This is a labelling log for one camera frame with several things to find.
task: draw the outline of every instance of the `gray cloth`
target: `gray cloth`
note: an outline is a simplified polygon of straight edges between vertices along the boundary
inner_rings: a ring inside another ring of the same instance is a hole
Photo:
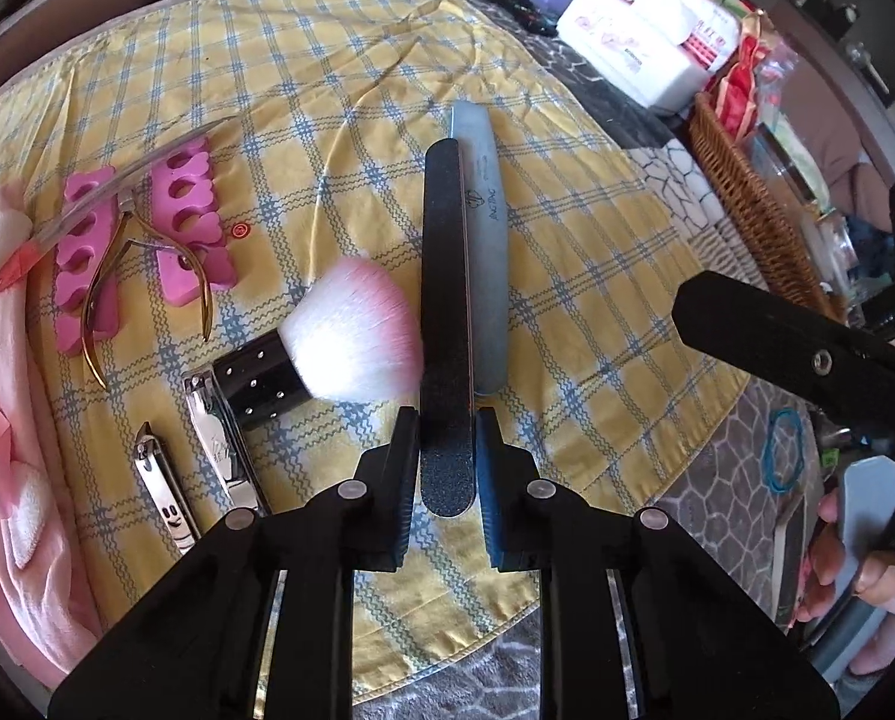
[[[861,699],[878,683],[883,673],[876,671],[864,677],[857,677],[849,670],[844,672],[844,676],[834,683],[834,694],[841,707],[841,717],[852,712],[854,707],[861,703]]]

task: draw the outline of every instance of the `yellow plaid tablecloth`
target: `yellow plaid tablecloth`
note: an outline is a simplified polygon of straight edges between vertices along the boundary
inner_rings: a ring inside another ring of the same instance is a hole
[[[463,0],[189,0],[89,36],[0,95],[0,183],[22,177],[43,223],[70,172],[124,166],[193,125],[211,136],[238,285],[171,308],[150,253],[120,268],[121,330],[99,344],[105,394],[55,349],[53,271],[29,281],[28,328],[57,419],[91,585],[107,624],[174,560],[130,461],[144,420],[166,439],[203,528],[220,490],[182,375],[268,330],[342,254],[368,253],[415,305],[424,154],[452,100],[489,107],[510,204],[510,383],[491,400],[542,475],[631,512],[732,408],[743,374],[685,348],[670,320],[699,265],[623,152],[516,39]],[[397,404],[311,402],[249,436],[275,511],[346,478],[386,442]],[[355,696],[460,658],[532,608],[529,575],[489,568],[478,507],[417,504],[394,575],[356,579]]]

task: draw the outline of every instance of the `wicker basket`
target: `wicker basket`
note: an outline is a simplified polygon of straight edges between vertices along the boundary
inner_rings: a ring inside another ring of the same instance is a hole
[[[710,181],[774,295],[844,322],[841,298],[821,288],[801,235],[772,198],[763,179],[718,122],[710,97],[695,98],[687,126],[694,158]]]

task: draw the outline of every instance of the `pink fabric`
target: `pink fabric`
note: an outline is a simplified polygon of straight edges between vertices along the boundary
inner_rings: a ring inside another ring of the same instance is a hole
[[[30,233],[0,189],[0,265]],[[24,283],[0,293],[0,640],[50,688],[101,627],[74,528],[54,420],[24,328]]]

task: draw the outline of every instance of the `black nail file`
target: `black nail file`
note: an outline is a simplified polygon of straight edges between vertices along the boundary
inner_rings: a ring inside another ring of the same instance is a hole
[[[421,251],[421,498],[440,517],[474,502],[473,382],[461,150],[451,138],[425,154]]]

